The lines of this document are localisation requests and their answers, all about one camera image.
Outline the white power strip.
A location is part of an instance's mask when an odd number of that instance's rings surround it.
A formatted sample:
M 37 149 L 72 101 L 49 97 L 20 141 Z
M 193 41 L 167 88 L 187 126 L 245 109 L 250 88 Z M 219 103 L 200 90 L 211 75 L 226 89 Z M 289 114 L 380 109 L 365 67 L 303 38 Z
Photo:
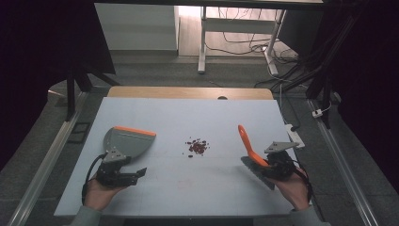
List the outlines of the white power strip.
M 293 130 L 293 128 L 294 128 L 293 125 L 286 124 L 285 128 L 286 128 L 287 134 L 288 134 L 289 138 L 291 139 L 291 141 L 297 143 L 297 148 L 304 148 L 305 143 L 303 142 L 303 140 L 300 137 L 300 135 L 298 134 L 298 132 Z

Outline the grey dustpan with orange edge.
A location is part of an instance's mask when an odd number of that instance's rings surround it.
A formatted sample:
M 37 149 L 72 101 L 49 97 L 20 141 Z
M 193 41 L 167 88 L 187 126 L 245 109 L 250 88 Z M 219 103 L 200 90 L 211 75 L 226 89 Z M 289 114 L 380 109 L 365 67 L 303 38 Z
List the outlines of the grey dustpan with orange edge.
M 135 158 L 146 152 L 153 144 L 156 134 L 135 128 L 114 126 L 104 136 L 106 162 Z

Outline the dark curtain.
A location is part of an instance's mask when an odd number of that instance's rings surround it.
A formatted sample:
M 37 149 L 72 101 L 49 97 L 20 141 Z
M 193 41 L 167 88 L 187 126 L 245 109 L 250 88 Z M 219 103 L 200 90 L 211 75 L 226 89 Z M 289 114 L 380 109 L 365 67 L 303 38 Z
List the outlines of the dark curtain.
M 343 121 L 399 193 L 399 0 L 367 0 L 332 64 Z
M 0 0 L 0 170 L 72 68 L 113 73 L 95 0 Z

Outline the aluminium rail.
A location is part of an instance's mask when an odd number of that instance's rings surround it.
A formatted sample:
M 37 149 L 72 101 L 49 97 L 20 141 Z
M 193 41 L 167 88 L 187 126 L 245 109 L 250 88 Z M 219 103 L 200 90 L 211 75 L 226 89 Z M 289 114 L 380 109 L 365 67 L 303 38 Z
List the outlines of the aluminium rail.
M 63 150 L 73 127 L 76 124 L 83 106 L 88 97 L 87 92 L 80 92 L 75 103 L 75 111 L 68 121 L 61 125 L 56 137 L 40 163 L 40 166 L 31 180 L 26 192 L 21 198 L 7 226 L 24 226 L 27 222 L 41 191 L 43 190 L 61 151 Z
M 330 129 L 328 129 L 321 118 L 314 118 L 319 130 L 327 144 L 327 147 L 334 159 L 335 165 L 343 177 L 343 181 L 347 187 L 350 196 L 356 205 L 359 215 L 365 226 L 380 226 L 375 212 L 371 204 L 368 202 L 366 195 L 360 187 L 353 171 L 351 170 L 348 162 L 346 161 L 342 149 L 334 137 Z

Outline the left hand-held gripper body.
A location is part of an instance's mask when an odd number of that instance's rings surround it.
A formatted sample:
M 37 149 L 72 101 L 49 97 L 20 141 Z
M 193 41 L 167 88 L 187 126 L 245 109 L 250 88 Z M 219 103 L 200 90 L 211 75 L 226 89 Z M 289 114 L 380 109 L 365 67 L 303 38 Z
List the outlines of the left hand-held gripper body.
M 125 166 L 123 160 L 126 156 L 117 149 L 106 152 L 100 167 L 97 169 L 96 178 L 101 185 L 108 187 L 126 186 L 125 182 L 129 173 L 120 172 L 120 169 Z

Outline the black tripod stand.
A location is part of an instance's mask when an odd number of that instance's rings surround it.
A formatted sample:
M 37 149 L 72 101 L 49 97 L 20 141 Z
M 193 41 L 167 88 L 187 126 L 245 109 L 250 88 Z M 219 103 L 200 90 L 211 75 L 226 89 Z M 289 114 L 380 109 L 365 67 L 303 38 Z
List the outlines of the black tripod stand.
M 93 74 L 95 77 L 104 81 L 111 87 L 120 85 L 119 82 L 110 78 L 105 73 L 101 73 L 99 70 L 95 69 L 93 66 L 87 63 L 72 64 L 66 79 L 68 107 L 66 121 L 70 121 L 72 119 L 72 116 L 76 112 L 75 85 L 78 85 L 80 90 L 83 92 L 90 92 L 92 90 L 93 85 L 88 77 L 90 74 Z

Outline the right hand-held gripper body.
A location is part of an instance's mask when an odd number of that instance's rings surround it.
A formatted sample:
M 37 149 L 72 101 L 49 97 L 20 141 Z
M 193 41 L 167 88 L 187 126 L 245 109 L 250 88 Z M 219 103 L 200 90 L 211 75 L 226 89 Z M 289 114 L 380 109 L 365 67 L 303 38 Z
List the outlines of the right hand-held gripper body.
M 275 178 L 270 178 L 278 181 L 287 180 L 295 170 L 294 160 L 286 152 L 287 149 L 294 148 L 297 146 L 296 142 L 276 142 L 273 141 L 272 144 L 264 151 L 267 156 L 270 153 L 276 155 L 277 163 L 275 166 L 270 166 L 276 173 Z

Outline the white desk frame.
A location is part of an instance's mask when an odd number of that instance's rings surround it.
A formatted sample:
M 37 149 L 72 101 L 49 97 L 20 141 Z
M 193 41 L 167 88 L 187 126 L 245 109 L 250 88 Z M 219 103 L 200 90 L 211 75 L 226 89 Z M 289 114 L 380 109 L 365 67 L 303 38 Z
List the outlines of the white desk frame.
M 206 61 L 206 34 L 208 32 L 227 32 L 227 33 L 248 33 L 248 34 L 264 34 L 269 35 L 270 40 L 266 47 L 261 48 L 261 52 L 267 63 L 268 70 L 271 75 L 278 75 L 278 69 L 272 51 L 276 42 L 279 29 L 284 17 L 285 11 L 283 9 L 276 9 L 273 20 L 261 19 L 238 19 L 228 18 L 227 16 L 208 17 L 207 7 L 200 8 L 200 46 L 199 46 L 199 63 L 198 73 L 205 73 Z

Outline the person's left hand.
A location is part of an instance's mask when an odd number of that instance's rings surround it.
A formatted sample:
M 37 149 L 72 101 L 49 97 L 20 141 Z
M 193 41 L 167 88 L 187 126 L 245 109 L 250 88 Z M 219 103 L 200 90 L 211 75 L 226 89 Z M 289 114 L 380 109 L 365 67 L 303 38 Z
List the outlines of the person's left hand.
M 123 187 L 107 187 L 101 185 L 96 179 L 90 179 L 84 206 L 96 211 L 103 211 L 114 196 L 122 190 Z

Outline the person's right hand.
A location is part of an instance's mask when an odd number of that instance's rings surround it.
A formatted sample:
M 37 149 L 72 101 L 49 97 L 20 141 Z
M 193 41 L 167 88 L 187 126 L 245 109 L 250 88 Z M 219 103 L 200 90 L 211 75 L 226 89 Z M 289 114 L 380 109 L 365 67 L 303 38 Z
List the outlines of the person's right hand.
M 297 168 L 298 173 L 293 173 L 285 181 L 270 179 L 281 192 L 282 196 L 294 207 L 296 211 L 306 210 L 310 207 L 308 187 L 303 179 L 304 171 Z

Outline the pile of red beans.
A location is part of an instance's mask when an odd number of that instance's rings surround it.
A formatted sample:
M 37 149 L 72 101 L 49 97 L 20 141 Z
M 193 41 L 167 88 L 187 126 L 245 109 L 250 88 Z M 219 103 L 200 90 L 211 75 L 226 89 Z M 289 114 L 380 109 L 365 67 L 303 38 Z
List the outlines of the pile of red beans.
M 190 137 L 184 145 L 186 146 L 186 152 L 189 158 L 195 155 L 203 156 L 210 149 L 210 143 L 199 137 Z

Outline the black metal stand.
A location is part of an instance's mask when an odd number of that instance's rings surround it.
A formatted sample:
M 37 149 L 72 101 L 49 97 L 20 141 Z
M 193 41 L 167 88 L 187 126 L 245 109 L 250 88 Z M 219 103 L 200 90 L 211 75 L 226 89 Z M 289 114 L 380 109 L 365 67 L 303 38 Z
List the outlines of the black metal stand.
M 337 23 L 336 29 L 331 33 L 326 41 L 327 53 L 321 63 L 312 71 L 312 81 L 310 87 L 306 91 L 308 99 L 316 99 L 319 94 L 322 94 L 320 115 L 313 111 L 315 118 L 319 120 L 324 126 L 329 129 L 329 113 L 331 108 L 330 93 L 331 93 L 331 72 L 332 63 L 337 53 L 340 51 L 344 40 L 352 29 L 356 21 L 356 9 L 361 4 L 358 0 L 351 0 L 350 4 L 343 4 L 339 7 L 341 13 L 341 21 Z

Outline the orange brush with grey bristles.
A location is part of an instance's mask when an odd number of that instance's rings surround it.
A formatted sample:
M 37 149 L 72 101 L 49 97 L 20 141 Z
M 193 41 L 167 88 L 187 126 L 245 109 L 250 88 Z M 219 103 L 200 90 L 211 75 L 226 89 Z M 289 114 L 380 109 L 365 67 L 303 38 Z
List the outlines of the orange brush with grey bristles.
M 247 136 L 247 132 L 243 125 L 238 125 L 238 133 L 242 139 L 244 146 L 247 150 L 247 155 L 242 156 L 241 160 L 244 165 L 259 179 L 261 180 L 269 189 L 274 190 L 275 185 L 268 181 L 263 175 L 264 170 L 269 170 L 270 165 L 266 160 L 264 160 L 260 155 L 253 151 L 250 144 L 250 140 Z

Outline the black floor frame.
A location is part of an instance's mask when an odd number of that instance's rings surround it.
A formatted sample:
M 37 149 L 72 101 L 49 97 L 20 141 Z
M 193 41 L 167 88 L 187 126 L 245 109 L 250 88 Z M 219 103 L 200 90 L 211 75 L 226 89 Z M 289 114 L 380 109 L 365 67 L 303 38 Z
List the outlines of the black floor frame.
M 82 144 L 86 141 L 91 123 L 90 122 L 77 122 L 69 135 L 68 143 Z

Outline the white cabinet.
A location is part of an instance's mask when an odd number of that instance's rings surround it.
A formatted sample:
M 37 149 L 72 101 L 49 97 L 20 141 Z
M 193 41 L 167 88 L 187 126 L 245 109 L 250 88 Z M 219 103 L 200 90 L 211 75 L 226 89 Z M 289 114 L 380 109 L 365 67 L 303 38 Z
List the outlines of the white cabinet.
M 177 51 L 178 8 L 96 3 L 110 50 Z

